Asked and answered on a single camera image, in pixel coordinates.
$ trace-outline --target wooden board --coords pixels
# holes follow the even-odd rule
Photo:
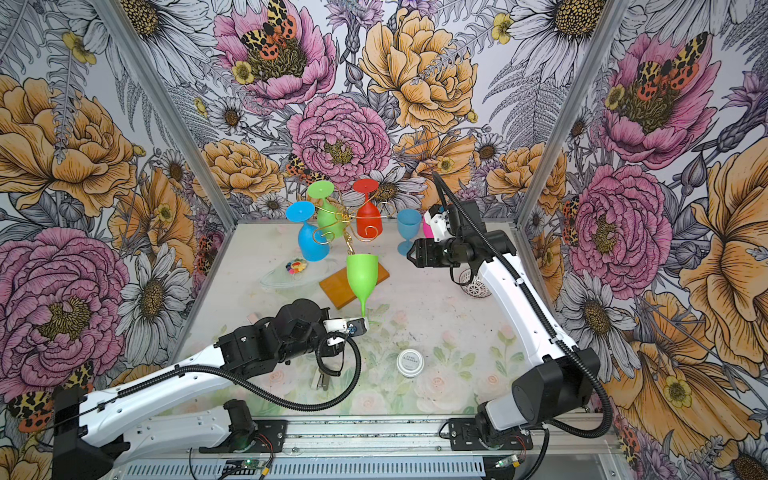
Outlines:
[[[379,285],[388,278],[389,272],[380,263],[379,278],[376,279],[376,285]],[[320,288],[323,289],[323,292],[326,293],[336,309],[340,309],[357,299],[352,289],[349,288],[349,282],[346,280],[346,267],[321,281]]]

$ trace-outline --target white round container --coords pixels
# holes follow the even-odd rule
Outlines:
[[[397,371],[403,376],[413,378],[424,369],[424,356],[414,349],[407,349],[397,356]]]

